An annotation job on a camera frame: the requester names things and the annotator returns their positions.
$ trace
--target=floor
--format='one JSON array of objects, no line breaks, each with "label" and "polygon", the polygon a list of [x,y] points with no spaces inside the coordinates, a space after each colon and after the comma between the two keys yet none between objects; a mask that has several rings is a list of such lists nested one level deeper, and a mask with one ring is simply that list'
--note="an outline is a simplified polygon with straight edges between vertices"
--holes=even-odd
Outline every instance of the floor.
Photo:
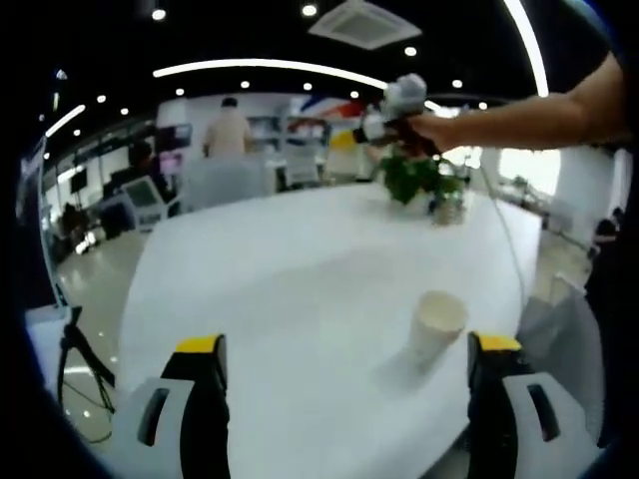
[{"label": "floor", "polygon": [[[85,255],[72,255],[58,269],[71,302],[84,308],[80,328],[96,354],[108,365],[115,365],[118,361],[120,317],[145,241],[145,235],[126,233]],[[556,302],[568,289],[558,283],[551,296],[555,273],[564,271],[568,277],[582,284],[587,276],[587,265],[585,254],[578,247],[564,239],[544,234],[540,244],[534,296]],[[108,440],[110,417],[100,407],[95,381],[77,354],[70,355],[65,372],[67,387],[64,388],[64,403],[68,417],[87,441],[100,448]],[[116,394],[109,392],[117,408]],[[466,464],[465,454],[452,450],[424,477],[465,477]]]}]

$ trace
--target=paper cup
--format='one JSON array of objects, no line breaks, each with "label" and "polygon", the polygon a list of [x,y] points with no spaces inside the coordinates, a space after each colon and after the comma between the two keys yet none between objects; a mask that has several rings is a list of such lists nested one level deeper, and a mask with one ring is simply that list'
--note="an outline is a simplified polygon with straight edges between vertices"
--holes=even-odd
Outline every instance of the paper cup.
[{"label": "paper cup", "polygon": [[429,363],[466,328],[468,313],[463,302],[444,291],[429,291],[412,316],[407,349],[420,363]]}]

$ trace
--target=green leaves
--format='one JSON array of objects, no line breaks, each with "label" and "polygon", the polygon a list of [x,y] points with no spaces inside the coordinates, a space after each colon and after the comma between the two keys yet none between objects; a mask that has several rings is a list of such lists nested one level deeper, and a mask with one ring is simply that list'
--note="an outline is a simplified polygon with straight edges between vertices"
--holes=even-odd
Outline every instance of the green leaves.
[{"label": "green leaves", "polygon": [[462,182],[458,178],[443,175],[440,172],[441,164],[450,165],[450,162],[432,158],[409,160],[406,157],[394,155],[384,158],[380,167],[384,171],[384,184],[390,196],[407,205],[419,191],[443,197],[462,189]]}]

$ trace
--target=desk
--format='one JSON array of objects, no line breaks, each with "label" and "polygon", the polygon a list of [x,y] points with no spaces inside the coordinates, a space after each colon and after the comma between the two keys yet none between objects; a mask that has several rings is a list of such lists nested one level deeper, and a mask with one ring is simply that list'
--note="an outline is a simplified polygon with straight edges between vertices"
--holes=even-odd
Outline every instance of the desk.
[{"label": "desk", "polygon": [[[532,288],[540,219],[500,203]],[[380,185],[289,193],[159,224],[122,319],[117,387],[161,374],[176,343],[228,337],[234,479],[415,479],[467,424],[467,338],[426,373],[402,349],[443,289],[468,329],[514,334],[521,299],[493,204],[465,224],[395,211]]]}]

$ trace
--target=curved light strip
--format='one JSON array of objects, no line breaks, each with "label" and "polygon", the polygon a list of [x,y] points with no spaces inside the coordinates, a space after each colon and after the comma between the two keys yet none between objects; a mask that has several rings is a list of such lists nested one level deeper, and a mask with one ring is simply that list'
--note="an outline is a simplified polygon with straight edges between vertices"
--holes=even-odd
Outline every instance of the curved light strip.
[{"label": "curved light strip", "polygon": [[176,65],[175,67],[162,68],[153,72],[156,78],[175,75],[176,73],[193,72],[195,70],[207,70],[210,68],[232,68],[232,67],[269,67],[286,68],[289,70],[302,70],[304,72],[322,73],[332,77],[344,78],[354,82],[363,83],[372,87],[385,90],[388,84],[382,80],[360,75],[359,73],[341,70],[339,68],[325,67],[314,63],[291,62],[289,60],[267,60],[263,58],[236,58],[226,60],[209,60],[206,62],[187,63]]},{"label": "curved light strip", "polygon": [[67,113],[64,117],[62,117],[60,120],[58,120],[56,123],[54,123],[49,128],[49,130],[44,132],[44,136],[47,137],[47,138],[51,138],[58,130],[60,130],[67,123],[69,123],[71,120],[73,120],[78,115],[80,115],[82,112],[84,112],[86,109],[87,109],[86,106],[78,105],[76,108],[74,108],[69,113]]},{"label": "curved light strip", "polygon": [[537,37],[535,37],[535,32],[532,30],[532,25],[530,24],[528,15],[521,5],[520,0],[503,0],[503,3],[517,26],[517,30],[519,31],[519,35],[523,41],[523,46],[528,54],[528,60],[530,60],[530,67],[532,68],[532,75],[535,78],[535,84],[537,86],[537,95],[540,97],[547,97],[548,80],[546,79],[546,70],[543,66]]}]

